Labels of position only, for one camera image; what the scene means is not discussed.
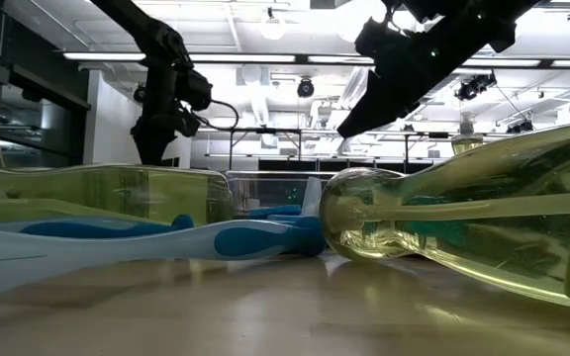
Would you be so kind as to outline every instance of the wooden table surface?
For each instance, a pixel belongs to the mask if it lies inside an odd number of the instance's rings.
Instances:
[[[433,262],[136,261],[0,294],[0,355],[570,355],[570,309]]]

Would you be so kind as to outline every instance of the ceiling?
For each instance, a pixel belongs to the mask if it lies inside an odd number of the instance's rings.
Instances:
[[[190,52],[354,53],[352,40],[358,29],[369,16],[379,15],[380,6],[383,9],[378,0],[352,0],[334,10],[310,10],[310,0],[135,2],[180,32]],[[274,8],[282,23],[266,21],[267,6]],[[63,50],[138,51],[133,39],[87,0],[15,0],[7,2],[6,10]],[[502,55],[570,57],[569,15],[569,9],[532,10],[519,19],[517,43]],[[396,20],[402,27],[416,25],[408,13]],[[279,31],[284,32],[280,39],[269,39],[277,37]],[[239,83],[240,67],[205,64],[197,69],[214,84],[214,97],[250,111],[252,91]],[[126,94],[145,79],[145,68],[137,64],[107,63],[100,68]],[[299,99],[295,82],[279,82],[276,87],[272,81],[263,88],[270,112],[310,113],[315,101],[344,93],[353,67],[278,65],[265,70],[295,78],[312,77],[316,85],[312,99]],[[569,104],[570,71],[496,70],[496,75],[500,90],[490,89],[465,105],[453,97],[464,76],[448,78],[440,90],[430,93],[432,105],[414,115],[422,130],[428,131],[431,124],[431,128],[454,131],[462,112],[475,113],[477,127],[485,132],[498,131],[497,124],[506,124],[508,118],[526,111],[534,113],[535,121],[552,125],[557,118],[555,109]],[[205,115],[230,114],[214,107]]]

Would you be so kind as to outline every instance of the yellow liquid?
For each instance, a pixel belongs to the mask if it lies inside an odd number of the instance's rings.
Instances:
[[[0,223],[98,216],[196,225],[230,220],[226,178],[213,172],[88,165],[32,172],[0,170]]]
[[[570,306],[570,127],[486,144],[408,177],[343,171],[320,212],[328,243],[349,258],[419,253]]]
[[[452,143],[452,150],[454,150],[455,155],[459,155],[470,149],[474,149],[483,145],[483,141],[477,141],[476,139],[460,139]]]

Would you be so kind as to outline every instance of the robotic arm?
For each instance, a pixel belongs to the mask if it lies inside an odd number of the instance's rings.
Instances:
[[[337,129],[351,137],[404,118],[454,69],[483,46],[501,52],[516,42],[516,19],[546,0],[382,0],[386,19],[369,20],[355,41],[358,53],[375,61],[367,91]],[[423,23],[445,16],[427,33],[389,29],[404,6]]]
[[[212,85],[194,69],[184,40],[175,30],[153,19],[132,0],[91,0],[136,41],[148,68],[142,116],[132,128],[142,164],[159,165],[175,131],[190,137],[199,121],[180,102],[201,111],[212,102]]]

